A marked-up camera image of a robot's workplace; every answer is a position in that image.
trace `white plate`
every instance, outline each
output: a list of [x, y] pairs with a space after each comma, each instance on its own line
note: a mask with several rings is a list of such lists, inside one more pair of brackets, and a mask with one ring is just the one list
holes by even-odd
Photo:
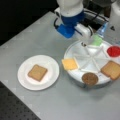
[[[40, 82], [28, 76], [28, 72], [35, 64], [48, 69]], [[58, 63], [53, 58], [45, 55], [37, 55], [27, 59], [18, 70], [18, 80], [20, 84], [29, 90], [43, 90], [48, 88], [57, 80], [58, 76]]]
[[69, 70], [68, 74], [77, 80], [79, 83], [83, 83], [81, 77], [86, 72], [94, 72], [97, 74], [99, 81], [97, 85], [102, 85], [111, 81], [109, 77], [106, 77], [100, 72], [100, 69], [109, 61], [113, 60], [120, 63], [119, 57], [112, 59], [108, 56], [106, 50], [111, 45], [105, 41], [97, 47], [89, 45], [83, 47], [81, 41], [77, 41], [70, 45], [65, 52], [64, 58], [75, 58], [79, 69]]

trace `bread slice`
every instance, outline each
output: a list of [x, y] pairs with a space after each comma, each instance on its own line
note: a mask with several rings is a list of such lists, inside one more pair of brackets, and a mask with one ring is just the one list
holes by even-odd
[[74, 70], [78, 69], [77, 63], [73, 58], [63, 59], [62, 64], [65, 70]]
[[48, 70], [39, 65], [34, 65], [33, 68], [29, 71], [28, 76], [34, 80], [41, 81], [44, 75]]
[[120, 65], [114, 61], [109, 61], [101, 68], [101, 72], [112, 80], [116, 80], [120, 77]]

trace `table surface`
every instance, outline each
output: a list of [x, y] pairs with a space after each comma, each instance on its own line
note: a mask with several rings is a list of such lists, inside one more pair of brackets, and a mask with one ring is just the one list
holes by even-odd
[[[119, 120], [120, 81], [101, 89], [77, 86], [61, 64], [66, 49], [75, 41], [54, 29], [55, 18], [47, 13], [0, 47], [0, 81], [42, 120]], [[58, 81], [46, 90], [27, 90], [17, 79], [18, 68], [27, 58], [41, 54], [58, 62]]]

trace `red object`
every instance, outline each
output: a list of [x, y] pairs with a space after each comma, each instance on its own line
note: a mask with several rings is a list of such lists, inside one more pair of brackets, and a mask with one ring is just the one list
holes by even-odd
[[107, 49], [107, 53], [110, 57], [118, 57], [120, 56], [120, 47], [119, 46], [111, 46]]

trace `yellow cheese slice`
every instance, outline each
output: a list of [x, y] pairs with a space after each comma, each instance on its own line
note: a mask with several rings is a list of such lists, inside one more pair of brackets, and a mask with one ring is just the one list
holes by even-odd
[[63, 59], [62, 64], [65, 70], [74, 70], [78, 69], [77, 63], [73, 58]]

